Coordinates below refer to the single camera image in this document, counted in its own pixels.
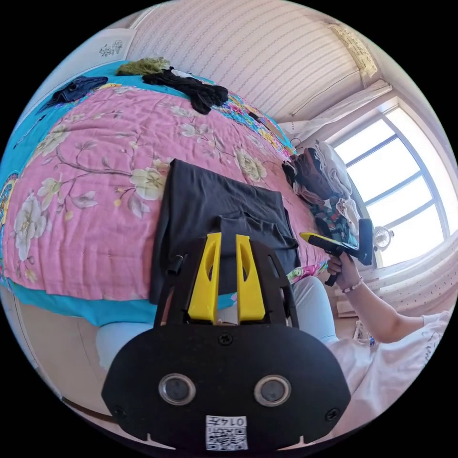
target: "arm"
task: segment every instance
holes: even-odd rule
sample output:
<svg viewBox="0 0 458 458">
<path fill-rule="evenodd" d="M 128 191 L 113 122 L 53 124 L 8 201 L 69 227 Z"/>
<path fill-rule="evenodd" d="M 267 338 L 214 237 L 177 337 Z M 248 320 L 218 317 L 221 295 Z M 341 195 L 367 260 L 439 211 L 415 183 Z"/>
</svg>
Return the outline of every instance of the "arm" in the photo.
<svg viewBox="0 0 458 458">
<path fill-rule="evenodd" d="M 358 269 L 345 253 L 340 258 L 333 257 L 329 261 L 328 271 L 330 274 L 340 274 L 336 283 L 341 289 L 359 282 Z M 400 315 L 364 283 L 348 292 L 347 298 L 367 330 L 379 342 L 397 342 L 424 326 L 423 317 Z"/>
</svg>

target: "handheld device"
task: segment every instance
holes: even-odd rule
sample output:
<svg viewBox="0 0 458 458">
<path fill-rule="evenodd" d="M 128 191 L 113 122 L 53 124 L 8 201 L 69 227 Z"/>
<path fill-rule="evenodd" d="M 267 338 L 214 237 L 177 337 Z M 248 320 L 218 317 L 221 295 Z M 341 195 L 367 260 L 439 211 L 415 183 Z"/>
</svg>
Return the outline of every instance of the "handheld device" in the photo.
<svg viewBox="0 0 458 458">
<path fill-rule="evenodd" d="M 221 233 L 177 253 L 154 328 L 110 366 L 107 408 L 126 433 L 182 455 L 262 456 L 325 436 L 350 401 L 338 361 L 299 329 L 275 252 L 247 236 L 236 236 L 238 325 L 215 325 L 220 253 Z"/>
<path fill-rule="evenodd" d="M 313 232 L 301 232 L 299 235 L 311 245 L 322 248 L 326 253 L 339 257 L 342 253 L 358 259 L 364 266 L 372 264 L 373 256 L 373 232 L 372 221 L 369 218 L 359 220 L 359 248 L 349 245 L 348 243 L 337 242 L 322 235 Z M 334 286 L 337 275 L 331 275 L 324 283 L 327 286 Z"/>
</svg>

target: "white shirt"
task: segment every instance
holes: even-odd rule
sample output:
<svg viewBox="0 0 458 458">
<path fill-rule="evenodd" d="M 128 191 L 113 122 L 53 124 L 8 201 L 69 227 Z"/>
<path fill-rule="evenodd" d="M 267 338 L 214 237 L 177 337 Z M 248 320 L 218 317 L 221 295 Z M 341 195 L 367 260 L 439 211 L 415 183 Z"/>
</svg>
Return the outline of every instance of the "white shirt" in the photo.
<svg viewBox="0 0 458 458">
<path fill-rule="evenodd" d="M 373 347 L 353 339 L 330 343 L 328 347 L 339 361 L 352 398 L 335 428 L 317 442 L 350 432 L 384 413 L 425 367 L 450 315 L 442 312 L 423 316 L 425 326 L 398 342 Z"/>
</svg>

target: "small fan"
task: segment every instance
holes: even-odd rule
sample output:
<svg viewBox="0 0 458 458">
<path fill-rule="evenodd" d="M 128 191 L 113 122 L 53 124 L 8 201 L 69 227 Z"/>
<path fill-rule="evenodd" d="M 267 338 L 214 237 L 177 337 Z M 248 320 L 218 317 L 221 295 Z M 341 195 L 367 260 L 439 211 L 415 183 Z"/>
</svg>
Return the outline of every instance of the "small fan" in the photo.
<svg viewBox="0 0 458 458">
<path fill-rule="evenodd" d="M 395 236 L 392 230 L 382 226 L 374 228 L 374 251 L 385 251 L 391 243 L 391 238 Z"/>
</svg>

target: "person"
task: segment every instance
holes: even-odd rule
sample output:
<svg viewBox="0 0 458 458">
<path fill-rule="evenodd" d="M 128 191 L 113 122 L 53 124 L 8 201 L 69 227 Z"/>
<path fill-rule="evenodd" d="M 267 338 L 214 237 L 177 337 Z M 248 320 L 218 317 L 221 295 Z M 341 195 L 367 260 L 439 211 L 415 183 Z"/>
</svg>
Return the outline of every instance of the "person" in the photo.
<svg viewBox="0 0 458 458">
<path fill-rule="evenodd" d="M 376 343 L 370 346 L 337 337 L 328 295 L 317 277 L 305 277 L 292 286 L 299 328 L 331 350 L 352 395 L 334 429 L 314 443 L 349 433 L 388 409 L 426 365 L 450 318 L 450 311 L 420 317 L 399 314 L 365 285 L 355 262 L 345 253 L 329 260 L 328 272 L 338 274 L 337 286 Z M 220 318 L 219 324 L 234 323 L 234 319 L 236 322 L 236 313 L 232 318 Z M 101 365 L 108 369 L 129 340 L 152 327 L 143 323 L 113 323 L 100 328 L 96 346 Z M 304 445 L 311 444 L 300 442 L 290 448 Z"/>
</svg>

